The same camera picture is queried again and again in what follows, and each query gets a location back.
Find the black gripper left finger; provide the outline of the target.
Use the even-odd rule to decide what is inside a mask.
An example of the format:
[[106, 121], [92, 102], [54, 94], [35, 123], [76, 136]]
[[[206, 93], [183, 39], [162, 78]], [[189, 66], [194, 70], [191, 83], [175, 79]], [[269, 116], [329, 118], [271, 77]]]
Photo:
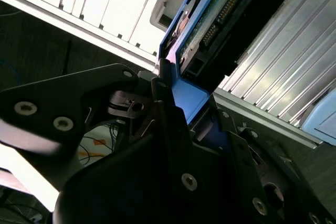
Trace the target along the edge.
[[126, 123], [126, 134], [106, 157], [147, 136], [192, 143], [168, 67], [136, 74], [117, 63], [3, 90], [1, 143], [18, 156], [10, 171], [32, 192], [62, 192], [92, 165], [83, 166], [77, 157], [84, 135], [119, 121]]

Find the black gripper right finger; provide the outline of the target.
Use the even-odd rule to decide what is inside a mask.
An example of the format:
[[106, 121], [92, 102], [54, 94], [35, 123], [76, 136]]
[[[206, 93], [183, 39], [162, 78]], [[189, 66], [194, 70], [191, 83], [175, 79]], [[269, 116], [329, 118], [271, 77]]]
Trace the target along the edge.
[[295, 165], [289, 166], [251, 130], [238, 133], [215, 99], [208, 103], [208, 144], [223, 157], [216, 192], [231, 223], [335, 223]]

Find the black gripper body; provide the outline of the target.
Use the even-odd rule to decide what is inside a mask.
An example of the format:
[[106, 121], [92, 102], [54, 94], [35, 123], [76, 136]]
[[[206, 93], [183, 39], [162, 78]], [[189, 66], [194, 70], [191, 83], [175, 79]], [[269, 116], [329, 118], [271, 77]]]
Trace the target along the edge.
[[222, 155], [208, 144], [147, 136], [77, 173], [54, 223], [231, 223], [217, 193]]

